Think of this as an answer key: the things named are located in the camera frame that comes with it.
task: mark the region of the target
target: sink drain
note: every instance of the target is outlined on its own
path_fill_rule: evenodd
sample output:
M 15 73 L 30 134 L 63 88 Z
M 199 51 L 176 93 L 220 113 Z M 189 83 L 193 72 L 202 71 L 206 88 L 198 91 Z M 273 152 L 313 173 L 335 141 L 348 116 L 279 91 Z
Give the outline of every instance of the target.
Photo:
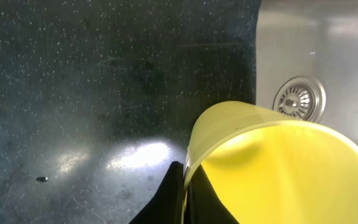
M 323 115 L 325 103 L 325 91 L 317 79 L 298 77 L 281 87 L 273 109 L 304 121 L 318 122 Z

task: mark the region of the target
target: speckled countertop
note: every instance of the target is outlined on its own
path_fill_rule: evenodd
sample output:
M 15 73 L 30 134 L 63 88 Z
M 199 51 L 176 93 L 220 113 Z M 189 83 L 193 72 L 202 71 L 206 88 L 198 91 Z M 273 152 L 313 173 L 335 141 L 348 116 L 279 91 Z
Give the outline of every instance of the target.
M 258 8 L 1 0 L 0 224 L 131 220 L 206 108 L 254 103 Z

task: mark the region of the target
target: yellow cup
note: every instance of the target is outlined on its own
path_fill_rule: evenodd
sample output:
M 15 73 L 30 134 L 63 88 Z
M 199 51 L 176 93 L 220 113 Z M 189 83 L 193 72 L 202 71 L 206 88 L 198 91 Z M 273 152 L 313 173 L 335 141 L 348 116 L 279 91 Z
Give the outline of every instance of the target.
M 358 147 L 325 126 L 219 103 L 193 128 L 185 188 L 199 165 L 239 223 L 358 224 Z

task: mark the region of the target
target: metal sink basin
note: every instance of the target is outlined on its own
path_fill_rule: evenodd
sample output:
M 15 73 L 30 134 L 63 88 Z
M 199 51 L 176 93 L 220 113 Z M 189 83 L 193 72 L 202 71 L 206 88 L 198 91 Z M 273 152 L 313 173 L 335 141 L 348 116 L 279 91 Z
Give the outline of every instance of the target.
M 296 107 L 310 102 L 305 93 L 279 91 L 295 77 L 317 80 L 325 96 L 310 120 L 358 144 L 358 1 L 262 1 L 256 56 L 257 105 L 303 119 Z

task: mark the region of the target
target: metal drain ring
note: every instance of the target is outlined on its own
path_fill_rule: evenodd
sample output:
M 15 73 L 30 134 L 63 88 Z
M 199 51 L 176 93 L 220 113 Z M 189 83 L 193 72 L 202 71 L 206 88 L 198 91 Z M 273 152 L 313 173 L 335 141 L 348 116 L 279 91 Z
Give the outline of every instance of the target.
M 273 110 L 304 121 L 319 122 L 326 104 L 322 84 L 314 77 L 297 77 L 278 91 Z

